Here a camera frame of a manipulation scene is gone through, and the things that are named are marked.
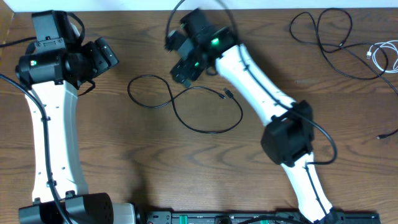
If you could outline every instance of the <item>coiled white cable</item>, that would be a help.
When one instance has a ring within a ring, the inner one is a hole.
[[[397,53],[397,60],[396,62],[393,64],[392,66],[392,70],[386,70],[386,73],[398,73],[398,49],[397,47],[392,44],[393,42],[398,42],[398,40],[390,40],[387,42],[380,42],[380,43],[375,43],[374,45],[378,45],[381,44],[380,47],[384,47],[384,48],[388,48],[388,49],[392,49]],[[372,47],[374,46],[372,45],[369,48],[368,53],[366,54],[366,58],[370,59],[372,57],[373,63],[375,64],[375,66],[380,69],[380,71],[384,71],[383,68],[380,67],[380,65],[378,64],[377,60],[376,60],[376,52],[379,50],[379,48],[377,48],[373,53],[372,53]]]

